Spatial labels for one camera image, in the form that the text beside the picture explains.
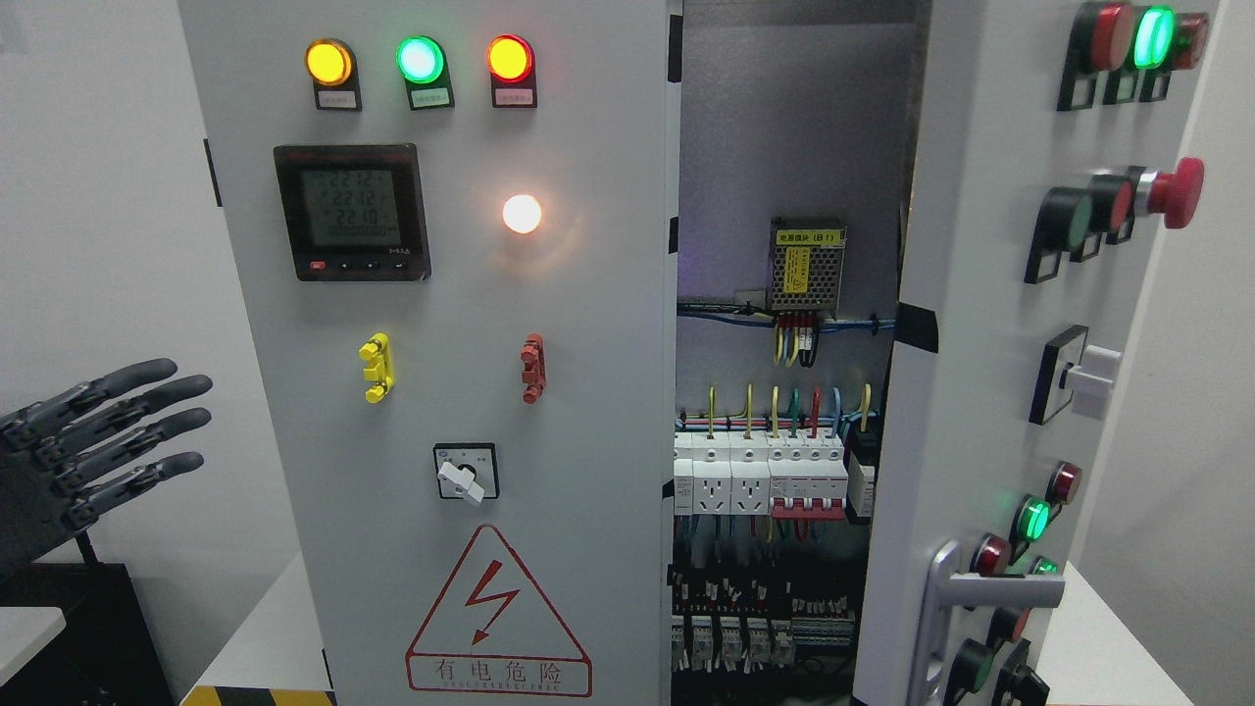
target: green illuminated button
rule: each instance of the green illuminated button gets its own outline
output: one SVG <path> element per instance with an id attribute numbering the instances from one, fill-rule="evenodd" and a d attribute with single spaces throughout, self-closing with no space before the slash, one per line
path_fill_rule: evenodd
<path id="1" fill-rule="evenodd" d="M 1050 505 L 1034 495 L 1025 495 L 1015 515 L 1015 534 L 1028 542 L 1037 542 L 1050 524 Z"/>
<path id="2" fill-rule="evenodd" d="M 429 36 L 410 36 L 397 48 L 397 68 L 410 83 L 432 83 L 444 73 L 444 50 Z"/>
<path id="3" fill-rule="evenodd" d="M 1059 573 L 1059 566 L 1054 562 L 1047 559 L 1045 557 L 1038 557 L 1033 562 L 1033 568 L 1029 569 L 1032 574 L 1057 574 Z"/>
<path id="4" fill-rule="evenodd" d="M 1167 5 L 1151 5 L 1137 24 L 1133 38 L 1133 66 L 1158 68 L 1168 58 L 1172 35 L 1176 33 L 1176 15 Z"/>

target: red wire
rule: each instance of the red wire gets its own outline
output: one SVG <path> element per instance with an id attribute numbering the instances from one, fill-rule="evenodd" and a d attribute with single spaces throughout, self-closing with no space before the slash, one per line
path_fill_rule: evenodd
<path id="1" fill-rule="evenodd" d="M 811 439 L 820 438 L 820 389 L 814 389 L 814 396 L 811 398 Z"/>

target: robot finger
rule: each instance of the robot finger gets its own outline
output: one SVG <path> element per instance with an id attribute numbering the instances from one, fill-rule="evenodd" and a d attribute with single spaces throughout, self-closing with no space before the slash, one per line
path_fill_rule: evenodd
<path id="1" fill-rule="evenodd" d="M 56 469 L 70 456 L 134 426 L 144 416 L 157 414 L 176 403 L 205 395 L 211 387 L 213 381 L 207 376 L 191 376 L 167 382 L 72 424 L 56 436 L 45 439 L 34 450 L 33 456 L 43 468 Z"/>
<path id="2" fill-rule="evenodd" d="M 10 451 L 28 450 L 103 403 L 174 375 L 178 366 L 156 359 L 127 366 L 99 380 L 75 385 L 45 403 L 36 403 L 0 423 L 0 443 Z"/>
<path id="3" fill-rule="evenodd" d="M 129 503 L 152 490 L 158 483 L 195 472 L 205 465 L 205 458 L 196 451 L 176 454 L 138 466 L 125 474 L 83 492 L 80 498 L 65 512 L 63 522 L 72 533 L 79 533 L 123 503 Z"/>
<path id="4" fill-rule="evenodd" d="M 72 459 L 56 475 L 54 487 L 63 495 L 74 495 L 84 485 L 143 456 L 158 444 L 203 428 L 211 419 L 208 410 L 196 408 L 128 433 L 99 449 Z"/>

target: robotic hand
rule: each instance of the robotic hand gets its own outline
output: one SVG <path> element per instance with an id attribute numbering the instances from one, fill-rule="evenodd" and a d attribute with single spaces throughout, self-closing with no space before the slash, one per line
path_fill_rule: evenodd
<path id="1" fill-rule="evenodd" d="M 166 359 L 136 364 L 0 415 L 0 582 L 80 534 L 104 513 L 205 464 L 195 451 L 176 454 L 88 485 L 162 441 L 210 423 L 210 413 L 197 408 L 119 435 L 146 415 L 208 393 L 213 382 L 206 376 L 168 382 L 84 418 L 105 401 L 166 380 L 177 370 Z"/>

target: warning sign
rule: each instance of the warning sign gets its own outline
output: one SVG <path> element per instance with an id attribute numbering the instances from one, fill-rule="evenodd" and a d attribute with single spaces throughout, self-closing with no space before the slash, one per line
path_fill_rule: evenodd
<path id="1" fill-rule="evenodd" d="M 493 525 L 474 530 L 405 670 L 415 691 L 592 696 L 592 661 Z"/>

